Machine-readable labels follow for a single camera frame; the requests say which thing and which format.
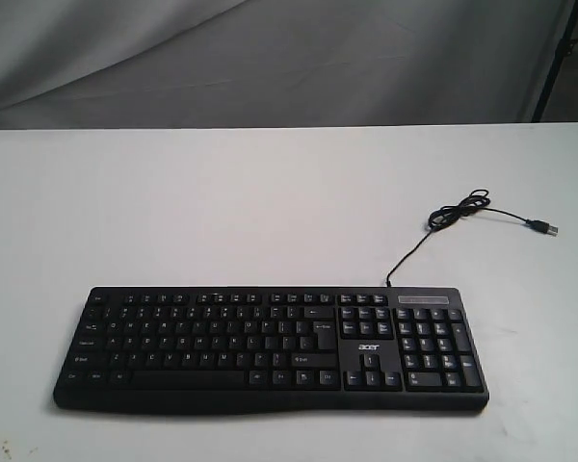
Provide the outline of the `black Acer keyboard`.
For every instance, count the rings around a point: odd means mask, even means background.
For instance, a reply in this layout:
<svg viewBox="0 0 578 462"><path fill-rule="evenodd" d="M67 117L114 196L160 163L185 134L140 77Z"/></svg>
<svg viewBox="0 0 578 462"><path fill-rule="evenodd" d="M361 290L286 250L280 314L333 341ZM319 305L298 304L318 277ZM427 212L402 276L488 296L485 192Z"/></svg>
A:
<svg viewBox="0 0 578 462"><path fill-rule="evenodd" d="M68 410L479 412L460 293L423 287L96 287L53 391Z"/></svg>

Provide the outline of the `grey backdrop cloth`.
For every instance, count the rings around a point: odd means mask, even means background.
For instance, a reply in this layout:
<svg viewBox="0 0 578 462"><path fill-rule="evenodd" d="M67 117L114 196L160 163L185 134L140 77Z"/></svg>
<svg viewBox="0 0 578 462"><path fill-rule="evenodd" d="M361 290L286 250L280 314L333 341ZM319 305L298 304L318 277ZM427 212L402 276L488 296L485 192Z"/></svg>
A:
<svg viewBox="0 0 578 462"><path fill-rule="evenodd" d="M526 122L570 1L0 1L0 129Z"/></svg>

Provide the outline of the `black tripod stand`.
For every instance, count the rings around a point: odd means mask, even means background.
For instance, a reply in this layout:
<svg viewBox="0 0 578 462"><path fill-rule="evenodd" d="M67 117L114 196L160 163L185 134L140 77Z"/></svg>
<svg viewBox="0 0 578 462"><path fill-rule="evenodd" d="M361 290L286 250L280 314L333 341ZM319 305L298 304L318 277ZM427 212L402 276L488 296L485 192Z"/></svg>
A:
<svg viewBox="0 0 578 462"><path fill-rule="evenodd" d="M539 99L532 114L532 123L541 123L552 92L557 83L557 79L563 67L563 63L565 59L572 54L574 47L578 43L578 39L573 37L577 22L578 0L574 0L571 8L569 9L569 12L565 15L565 27L557 36L558 40L552 55L552 62L548 73L543 80L543 86L539 94Z"/></svg>

